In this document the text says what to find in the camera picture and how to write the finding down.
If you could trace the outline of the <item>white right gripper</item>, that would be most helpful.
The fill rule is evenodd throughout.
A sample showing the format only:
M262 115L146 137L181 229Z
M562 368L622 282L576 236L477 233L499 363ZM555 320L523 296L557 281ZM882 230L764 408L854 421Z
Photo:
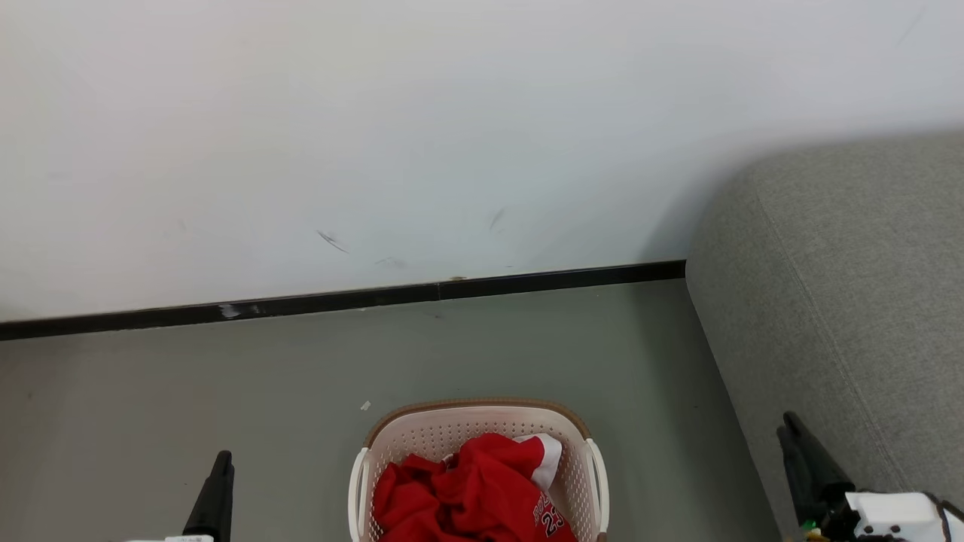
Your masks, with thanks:
M927 492L855 492L795 412L776 431L801 541L962 541L962 511Z

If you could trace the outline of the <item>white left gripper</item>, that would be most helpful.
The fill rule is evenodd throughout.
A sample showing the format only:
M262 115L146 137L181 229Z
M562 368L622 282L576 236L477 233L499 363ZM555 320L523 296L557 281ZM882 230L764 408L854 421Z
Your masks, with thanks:
M222 450L217 454L202 490L197 495L182 535L159 540L130 540L130 542L215 542L230 540L232 529L233 488L235 469L232 454Z

